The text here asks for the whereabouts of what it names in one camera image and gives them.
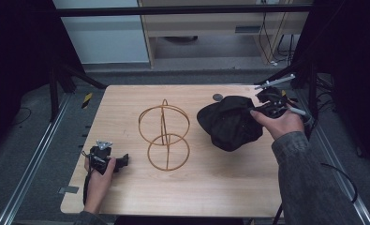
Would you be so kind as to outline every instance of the human hand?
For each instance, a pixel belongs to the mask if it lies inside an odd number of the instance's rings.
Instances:
[[[88,183],[88,191],[84,211],[97,215],[100,206],[103,203],[111,186],[112,175],[116,160],[114,157],[109,161],[105,173],[102,175],[97,170],[91,172],[91,178]],[[85,170],[89,170],[89,158],[85,158]]]
[[[301,116],[289,110],[275,119],[267,117],[263,113],[257,111],[251,111],[251,115],[258,123],[265,126],[267,130],[269,130],[270,134],[275,140],[282,135],[293,131],[304,132]]]

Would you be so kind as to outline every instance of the yellow tape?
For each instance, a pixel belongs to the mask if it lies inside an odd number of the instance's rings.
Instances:
[[[85,98],[84,98],[84,101],[81,105],[81,108],[82,109],[86,109],[86,107],[88,106],[89,104],[89,101],[91,100],[91,97],[92,97],[92,93],[88,93],[86,94]]]

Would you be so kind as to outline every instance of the wooden tabletop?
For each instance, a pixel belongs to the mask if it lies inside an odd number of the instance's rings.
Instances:
[[[190,217],[274,217],[281,197],[278,165],[271,149],[273,138],[264,134],[234,152],[225,152],[211,143],[210,136],[197,121],[198,111],[214,103],[213,95],[245,96],[259,105],[254,86],[250,85],[112,85],[100,103],[83,150],[89,152],[96,140],[113,142],[111,155],[129,154],[129,165],[113,177],[111,189],[101,208],[103,214]],[[155,168],[148,158],[149,143],[139,129],[139,117],[163,100],[183,110],[187,120],[174,110],[165,109],[167,133],[184,136],[173,143],[171,135],[169,167]],[[161,135],[161,109],[149,111],[141,120],[141,132],[148,140]],[[167,147],[152,145],[150,159],[166,167]],[[84,156],[71,177],[70,186],[77,194],[66,193],[61,210],[79,213],[83,209],[82,187],[86,170]]]

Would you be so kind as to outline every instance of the copper wire frame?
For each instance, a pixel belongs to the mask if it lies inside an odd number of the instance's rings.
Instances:
[[[149,111],[155,110],[155,109],[161,109],[161,121],[160,121],[161,135],[157,136],[152,141],[150,141],[141,132],[141,120],[143,119],[143,117],[144,117],[145,114],[147,114]],[[166,123],[165,123],[164,109],[169,109],[169,110],[176,111],[176,112],[180,113],[181,115],[183,115],[185,117],[185,119],[187,120],[187,130],[186,130],[186,132],[185,132],[185,134],[183,136],[180,136],[178,134],[168,133],[167,132],[167,126],[166,126]],[[174,170],[177,170],[177,169],[181,168],[183,165],[185,165],[185,163],[187,162],[187,160],[188,160],[188,158],[190,156],[190,146],[188,145],[188,142],[185,140],[185,135],[188,133],[189,130],[190,130],[190,120],[189,120],[187,114],[185,113],[185,111],[183,111],[182,109],[180,109],[180,108],[178,108],[176,106],[169,105],[168,104],[168,101],[166,99],[163,100],[163,102],[162,102],[161,105],[154,106],[154,107],[152,107],[150,109],[147,109],[144,112],[142,112],[141,115],[139,116],[139,133],[141,134],[142,138],[149,143],[149,147],[147,149],[147,157],[149,158],[150,163],[155,168],[157,168],[157,169],[159,169],[161,171],[174,171]],[[178,137],[179,139],[177,141],[175,141],[175,142],[170,142],[170,137],[171,136]],[[155,142],[158,139],[161,139],[161,143]],[[185,142],[185,144],[187,146],[187,156],[186,156],[185,160],[179,166],[174,167],[174,168],[169,168],[169,163],[170,163],[170,146],[173,145],[173,144],[175,144],[175,143],[178,143],[179,141],[184,141]],[[159,166],[155,165],[154,162],[152,161],[152,159],[150,158],[150,151],[151,151],[151,148],[152,148],[153,145],[167,146],[167,164],[166,164],[166,168],[162,168],[162,167],[159,167]]]

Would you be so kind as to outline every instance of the black cloth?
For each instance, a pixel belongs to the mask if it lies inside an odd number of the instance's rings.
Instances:
[[[249,97],[227,96],[202,108],[197,120],[211,135],[213,145],[232,152],[245,143],[256,141],[263,134],[262,125],[249,113],[253,108],[254,103]]]

